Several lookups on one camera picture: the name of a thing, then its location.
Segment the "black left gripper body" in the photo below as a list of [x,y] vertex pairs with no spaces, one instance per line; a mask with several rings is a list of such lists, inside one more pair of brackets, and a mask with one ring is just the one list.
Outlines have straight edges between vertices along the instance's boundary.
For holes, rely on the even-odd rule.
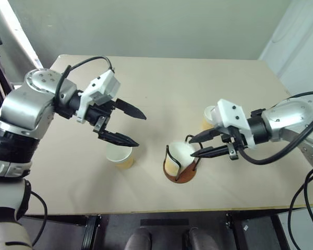
[[114,110],[114,101],[109,101],[102,105],[94,104],[88,107],[85,120],[94,126],[94,132],[103,133]]

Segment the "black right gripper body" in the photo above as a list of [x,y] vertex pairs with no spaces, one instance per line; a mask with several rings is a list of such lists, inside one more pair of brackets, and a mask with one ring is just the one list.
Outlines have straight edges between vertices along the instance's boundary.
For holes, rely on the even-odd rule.
[[228,155],[230,160],[238,159],[238,150],[242,149],[242,137],[239,129],[234,126],[219,128],[222,142],[225,143],[221,148],[220,155]]

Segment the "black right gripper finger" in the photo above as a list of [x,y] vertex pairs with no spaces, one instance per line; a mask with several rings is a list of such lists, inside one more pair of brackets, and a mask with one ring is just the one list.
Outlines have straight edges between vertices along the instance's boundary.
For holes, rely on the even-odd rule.
[[192,157],[195,158],[214,158],[228,154],[228,147],[226,145],[219,147],[206,147],[202,148],[191,154]]
[[193,136],[189,143],[202,143],[212,140],[214,137],[219,136],[221,132],[215,128],[204,130],[199,134]]

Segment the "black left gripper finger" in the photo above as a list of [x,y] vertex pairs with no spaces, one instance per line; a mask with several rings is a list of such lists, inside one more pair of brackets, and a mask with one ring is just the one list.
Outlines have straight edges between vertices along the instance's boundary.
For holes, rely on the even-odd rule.
[[112,133],[108,131],[103,131],[99,133],[98,138],[108,143],[117,145],[117,146],[126,146],[126,147],[138,147],[139,143],[131,139],[130,137],[120,134]]
[[137,119],[142,119],[146,120],[145,114],[137,107],[134,105],[122,100],[122,99],[117,99],[115,101],[116,108],[123,111],[126,115],[131,116],[133,118]]

